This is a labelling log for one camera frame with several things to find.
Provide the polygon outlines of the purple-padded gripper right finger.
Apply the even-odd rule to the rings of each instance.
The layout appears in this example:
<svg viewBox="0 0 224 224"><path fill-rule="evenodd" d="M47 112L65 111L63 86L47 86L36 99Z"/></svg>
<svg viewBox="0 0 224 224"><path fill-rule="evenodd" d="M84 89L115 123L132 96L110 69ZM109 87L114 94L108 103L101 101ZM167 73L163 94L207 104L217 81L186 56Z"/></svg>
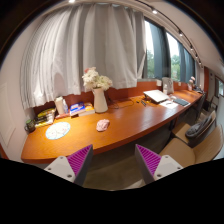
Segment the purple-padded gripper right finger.
<svg viewBox="0 0 224 224"><path fill-rule="evenodd" d="M145 184L150 184L182 169L169 155L160 156L141 145L135 145L135 157Z"/></svg>

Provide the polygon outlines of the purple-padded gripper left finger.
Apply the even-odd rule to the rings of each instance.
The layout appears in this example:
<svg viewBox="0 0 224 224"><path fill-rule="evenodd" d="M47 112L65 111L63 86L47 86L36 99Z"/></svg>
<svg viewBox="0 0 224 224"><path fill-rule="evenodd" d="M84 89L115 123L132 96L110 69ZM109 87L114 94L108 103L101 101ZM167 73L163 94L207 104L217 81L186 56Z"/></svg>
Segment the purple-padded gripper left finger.
<svg viewBox="0 0 224 224"><path fill-rule="evenodd" d="M92 157L93 146L88 145L67 157L57 157L45 171L82 186Z"/></svg>

